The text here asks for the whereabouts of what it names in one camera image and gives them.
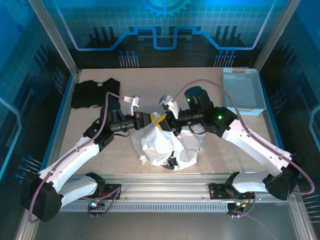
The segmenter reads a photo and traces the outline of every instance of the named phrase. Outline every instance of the beige tabletop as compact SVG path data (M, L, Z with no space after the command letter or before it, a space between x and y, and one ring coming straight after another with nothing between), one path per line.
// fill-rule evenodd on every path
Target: beige tabletop
M140 107L136 111L157 112L159 99L167 94L175 97L178 91L196 79L208 79L221 84L222 68L123 68L84 69L79 82L94 80L104 82L114 78L120 82L121 96L140 96ZM204 88L215 106L222 106L222 93L208 83L198 84ZM124 114L127 103L120 102ZM188 104L184 97L178 99L182 109ZM84 131L100 115L100 107L72 109L60 155L71 149L82 137ZM245 123L266 140L270 140L263 115L244 116ZM141 164L131 137L114 136L114 140L98 155L85 163L76 174L95 172L96 174L183 174L183 173L232 173L263 171L264 167L247 153L232 143L213 134L207 134L203 141L204 150L198 154L197 163L183 170L173 171L162 166Z

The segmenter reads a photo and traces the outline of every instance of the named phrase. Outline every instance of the blue plastic basket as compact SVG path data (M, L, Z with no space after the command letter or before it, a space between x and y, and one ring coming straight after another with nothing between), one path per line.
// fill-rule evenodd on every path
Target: blue plastic basket
M266 109L259 73L254 68L225 67L222 74L222 86L230 94L241 115L259 115ZM223 105L236 113L235 108L225 94Z

